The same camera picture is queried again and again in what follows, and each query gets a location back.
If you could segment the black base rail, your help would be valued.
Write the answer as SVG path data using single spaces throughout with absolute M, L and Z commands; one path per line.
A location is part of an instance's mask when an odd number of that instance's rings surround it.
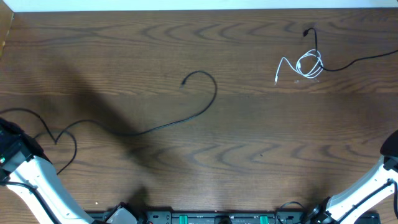
M 278 212 L 186 212 L 168 208 L 146 209 L 133 212 L 130 206 L 121 202 L 108 211 L 88 211 L 97 222 L 103 223 L 142 223 L 142 224 L 261 224 L 261 223 L 300 223 L 305 214 L 299 210 Z

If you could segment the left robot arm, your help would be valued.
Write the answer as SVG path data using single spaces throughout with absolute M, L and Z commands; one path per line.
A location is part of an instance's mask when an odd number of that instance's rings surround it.
M 94 223 L 69 194 L 35 139 L 1 119 L 1 185 L 25 202 L 39 223 Z

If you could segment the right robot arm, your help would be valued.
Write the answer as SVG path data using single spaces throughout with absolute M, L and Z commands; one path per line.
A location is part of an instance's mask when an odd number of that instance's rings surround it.
M 380 158 L 369 172 L 345 191 L 326 198 L 306 216 L 309 223 L 354 223 L 386 197 L 394 196 L 397 214 L 397 132 L 380 149 Z

